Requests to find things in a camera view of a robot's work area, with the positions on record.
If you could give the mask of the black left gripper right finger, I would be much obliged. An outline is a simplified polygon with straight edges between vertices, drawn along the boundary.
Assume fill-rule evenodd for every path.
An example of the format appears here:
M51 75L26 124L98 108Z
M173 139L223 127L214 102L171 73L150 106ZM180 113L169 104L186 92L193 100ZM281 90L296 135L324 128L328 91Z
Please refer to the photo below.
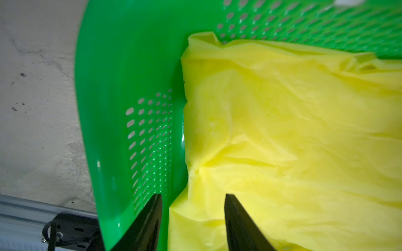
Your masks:
M230 251L275 251L235 195L226 195L224 210Z

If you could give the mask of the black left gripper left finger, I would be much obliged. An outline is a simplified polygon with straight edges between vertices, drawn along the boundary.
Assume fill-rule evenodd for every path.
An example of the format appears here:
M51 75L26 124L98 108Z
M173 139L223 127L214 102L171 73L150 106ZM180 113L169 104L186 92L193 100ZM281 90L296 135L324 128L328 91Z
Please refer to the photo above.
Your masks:
M162 195L153 195L112 250L156 251L162 222L162 209Z

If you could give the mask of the large yellow raincoat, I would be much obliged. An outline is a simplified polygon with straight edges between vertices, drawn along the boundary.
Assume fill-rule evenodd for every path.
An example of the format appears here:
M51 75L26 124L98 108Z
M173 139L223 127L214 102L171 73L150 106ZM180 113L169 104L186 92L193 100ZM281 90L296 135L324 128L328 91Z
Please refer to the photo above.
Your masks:
M169 250L227 250L228 193L279 251L401 250L400 60L203 32L181 62L188 184Z

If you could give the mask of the green perforated plastic basket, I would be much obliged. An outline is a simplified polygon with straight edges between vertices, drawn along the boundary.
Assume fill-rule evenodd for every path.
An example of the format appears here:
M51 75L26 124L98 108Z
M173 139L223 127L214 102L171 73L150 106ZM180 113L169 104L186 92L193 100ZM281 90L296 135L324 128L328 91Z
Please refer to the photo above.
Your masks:
M180 57L188 37L272 40L402 57L401 1L89 1L75 89L104 247L125 250L154 194L167 249L169 206L187 183Z

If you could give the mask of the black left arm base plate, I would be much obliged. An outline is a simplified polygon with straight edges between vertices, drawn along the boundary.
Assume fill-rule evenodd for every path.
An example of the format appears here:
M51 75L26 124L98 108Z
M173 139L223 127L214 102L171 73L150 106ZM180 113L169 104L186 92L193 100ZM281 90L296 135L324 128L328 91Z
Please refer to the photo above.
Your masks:
M104 251L104 242L97 219L60 213L45 224L42 242L49 251L64 248L69 251Z

